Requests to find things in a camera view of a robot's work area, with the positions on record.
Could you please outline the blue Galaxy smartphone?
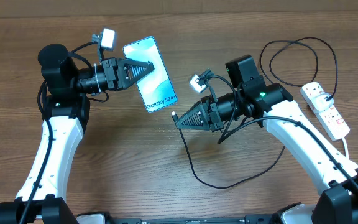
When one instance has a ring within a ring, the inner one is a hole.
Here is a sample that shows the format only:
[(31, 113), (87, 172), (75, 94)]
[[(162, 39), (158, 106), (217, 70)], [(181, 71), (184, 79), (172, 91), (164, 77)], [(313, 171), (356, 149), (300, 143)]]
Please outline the blue Galaxy smartphone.
[(149, 36), (123, 47), (126, 58), (151, 62), (154, 70), (137, 82), (145, 109), (153, 113), (177, 102), (177, 95), (159, 51), (157, 41)]

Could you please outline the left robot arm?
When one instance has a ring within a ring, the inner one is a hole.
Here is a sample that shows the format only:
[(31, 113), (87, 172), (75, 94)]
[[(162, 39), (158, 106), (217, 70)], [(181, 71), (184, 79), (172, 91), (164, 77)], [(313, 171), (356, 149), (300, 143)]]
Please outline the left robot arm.
[(44, 81), (37, 95), (42, 138), (25, 184), (12, 202), (0, 203), (0, 223), (78, 223), (66, 203), (75, 151), (90, 117), (89, 94), (126, 90), (154, 70), (150, 61), (107, 58), (77, 69), (85, 58), (62, 44), (38, 55)]

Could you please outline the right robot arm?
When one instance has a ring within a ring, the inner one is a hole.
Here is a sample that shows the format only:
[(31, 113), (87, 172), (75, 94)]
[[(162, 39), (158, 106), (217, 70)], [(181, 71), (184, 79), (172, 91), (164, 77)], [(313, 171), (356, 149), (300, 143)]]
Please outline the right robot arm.
[(231, 92), (200, 99), (183, 116), (180, 129), (222, 131), (240, 116), (274, 135), (299, 162), (316, 187), (315, 205), (295, 203), (270, 218), (271, 223), (358, 224), (358, 165), (341, 154), (306, 118), (292, 95), (280, 84), (267, 85), (254, 59), (245, 55), (226, 64)]

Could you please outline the white USB charger plug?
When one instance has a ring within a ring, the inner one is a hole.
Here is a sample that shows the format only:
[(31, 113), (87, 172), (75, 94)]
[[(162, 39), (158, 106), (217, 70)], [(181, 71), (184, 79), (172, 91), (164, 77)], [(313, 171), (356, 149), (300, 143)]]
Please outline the white USB charger plug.
[(334, 98), (329, 93), (323, 93), (311, 99), (311, 109), (320, 113), (334, 104)]

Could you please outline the white power strip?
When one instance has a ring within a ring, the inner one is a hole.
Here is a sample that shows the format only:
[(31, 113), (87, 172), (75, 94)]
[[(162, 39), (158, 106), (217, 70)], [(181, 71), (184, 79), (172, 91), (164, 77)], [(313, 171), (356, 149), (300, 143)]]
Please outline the white power strip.
[[(311, 82), (303, 85), (300, 93), (311, 108), (311, 99), (326, 92), (318, 82)], [(334, 105), (315, 115), (333, 141), (345, 138), (350, 132), (349, 126)]]

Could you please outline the brown cardboard backdrop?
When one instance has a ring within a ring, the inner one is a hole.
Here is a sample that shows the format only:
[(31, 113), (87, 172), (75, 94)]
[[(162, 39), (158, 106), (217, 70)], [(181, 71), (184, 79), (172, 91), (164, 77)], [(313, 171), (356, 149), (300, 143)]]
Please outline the brown cardboard backdrop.
[(358, 11), (358, 0), (0, 0), (0, 18)]

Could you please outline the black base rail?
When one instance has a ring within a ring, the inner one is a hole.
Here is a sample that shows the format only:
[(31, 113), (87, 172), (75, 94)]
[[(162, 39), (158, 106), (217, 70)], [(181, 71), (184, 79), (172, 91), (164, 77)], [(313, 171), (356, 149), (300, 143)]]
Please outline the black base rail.
[(279, 224), (283, 223), (277, 214), (256, 214), (244, 217), (217, 218), (113, 218), (108, 212), (84, 213), (76, 217), (79, 224)]

